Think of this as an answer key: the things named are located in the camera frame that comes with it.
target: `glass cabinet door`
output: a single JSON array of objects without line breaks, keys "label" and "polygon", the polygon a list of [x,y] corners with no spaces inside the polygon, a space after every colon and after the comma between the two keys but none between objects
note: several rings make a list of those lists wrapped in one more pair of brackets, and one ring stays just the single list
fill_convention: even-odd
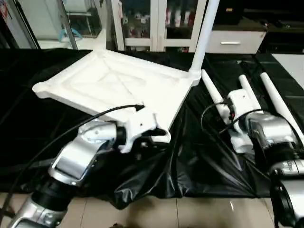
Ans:
[{"label": "glass cabinet door", "polygon": [[158,51],[179,47],[181,52],[194,52],[205,5],[206,0],[160,1]]},{"label": "glass cabinet door", "polygon": [[158,0],[112,0],[119,50],[156,50],[153,33],[157,32],[157,3]]},{"label": "glass cabinet door", "polygon": [[42,49],[105,46],[98,0],[18,0]]}]

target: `white table surface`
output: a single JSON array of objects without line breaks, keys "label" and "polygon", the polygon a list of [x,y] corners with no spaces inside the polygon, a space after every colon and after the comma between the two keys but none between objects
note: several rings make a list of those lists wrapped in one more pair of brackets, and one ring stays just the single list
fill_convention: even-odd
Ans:
[{"label": "white table surface", "polygon": [[272,54],[304,89],[304,55]]}]

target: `floor tile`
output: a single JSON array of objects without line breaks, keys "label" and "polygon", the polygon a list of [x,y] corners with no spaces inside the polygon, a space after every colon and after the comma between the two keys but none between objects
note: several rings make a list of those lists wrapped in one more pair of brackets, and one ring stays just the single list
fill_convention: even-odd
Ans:
[{"label": "floor tile", "polygon": [[145,197],[117,210],[108,202],[88,199],[81,228],[109,228],[115,223],[128,228],[177,228],[176,200]]},{"label": "floor tile", "polygon": [[87,198],[74,198],[68,205],[68,211],[60,228],[79,228],[85,211]]},{"label": "floor tile", "polygon": [[182,198],[177,206],[180,228],[273,228],[259,199]]},{"label": "floor tile", "polygon": [[[13,198],[10,201],[10,206],[15,213],[20,209],[22,204],[24,203],[25,199],[27,198],[27,194],[14,194]],[[0,207],[2,208],[4,200],[6,197],[6,193],[0,193]],[[1,228],[6,228],[10,223],[11,219],[8,217],[4,217]]]},{"label": "floor tile", "polygon": [[[2,207],[4,200],[5,200],[6,193],[0,194],[0,205]],[[26,194],[14,194],[11,200],[11,207],[13,208],[14,212],[20,209],[24,201],[26,200],[28,195]],[[68,212],[65,215],[60,228],[79,228],[82,220],[82,215],[85,209],[86,198],[75,198],[72,200],[68,207]],[[10,222],[10,218],[4,217],[1,228],[6,228]]]}]

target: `black tarp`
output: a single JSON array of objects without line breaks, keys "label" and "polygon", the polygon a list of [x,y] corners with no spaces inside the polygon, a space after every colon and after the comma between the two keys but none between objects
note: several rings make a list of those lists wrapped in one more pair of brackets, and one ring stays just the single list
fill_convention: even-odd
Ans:
[{"label": "black tarp", "polygon": [[[87,116],[52,99],[38,99],[31,87],[88,52],[54,49],[4,51],[1,55],[3,53],[7,58],[0,63],[3,79],[0,190],[6,191],[16,177],[18,164],[24,164],[43,145]],[[181,70],[188,70],[193,58],[193,54],[183,53],[127,54]],[[266,71],[303,127],[304,91],[270,54],[209,54],[203,68],[223,96],[240,88],[238,76],[245,74],[262,108],[274,110],[259,78],[260,73]],[[200,115],[211,103],[200,81],[190,90],[170,129],[170,148],[144,148],[130,154],[112,153],[100,158],[98,169],[87,179],[79,194],[108,200],[119,209],[145,195],[159,198],[269,197],[269,180],[254,165],[256,160],[252,154],[246,158],[235,155],[227,135],[223,136],[227,143],[224,144],[201,130]],[[204,124],[206,128],[212,126],[218,130],[224,127],[215,109],[207,113]],[[63,138],[39,160],[56,156],[75,134]],[[47,167],[44,164],[37,166],[28,171],[18,191],[33,190]]]}]

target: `white cylindrical rod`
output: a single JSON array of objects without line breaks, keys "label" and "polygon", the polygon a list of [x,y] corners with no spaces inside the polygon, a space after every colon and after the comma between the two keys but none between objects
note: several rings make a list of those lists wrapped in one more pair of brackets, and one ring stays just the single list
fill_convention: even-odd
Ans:
[{"label": "white cylindrical rod", "polygon": [[189,71],[197,72],[201,70],[201,65],[205,57],[209,37],[212,31],[215,15],[218,11],[219,0],[209,0],[205,18],[201,26],[198,44],[192,61],[192,66]]},{"label": "white cylindrical rod", "polygon": [[[207,74],[207,72],[205,70],[201,71],[201,78],[202,78],[213,102],[214,103],[222,102],[224,99],[220,95],[219,91],[217,90],[217,88],[215,87],[215,85],[213,84],[213,82],[211,81],[209,75]],[[230,110],[227,107],[227,105],[220,104],[220,105],[217,105],[216,108],[218,110],[219,115],[222,117],[223,121],[225,122],[225,124],[230,123],[231,122],[229,120]]]},{"label": "white cylindrical rod", "polygon": [[263,84],[270,96],[272,103],[275,106],[275,109],[278,113],[280,113],[296,130],[299,137],[301,138],[302,143],[304,144],[304,135],[299,128],[298,124],[296,123],[293,115],[289,111],[287,105],[285,104],[284,100],[281,98],[279,92],[277,91],[275,85],[272,83],[271,79],[269,78],[267,73],[261,73],[261,78]]},{"label": "white cylindrical rod", "polygon": [[255,95],[255,93],[253,92],[247,78],[245,75],[240,75],[240,77],[238,77],[240,83],[241,83],[241,86],[243,89],[246,90],[251,102],[252,102],[252,105],[253,105],[253,108],[254,109],[261,109],[261,106],[260,106],[260,103],[258,102],[257,100],[257,97]]}]

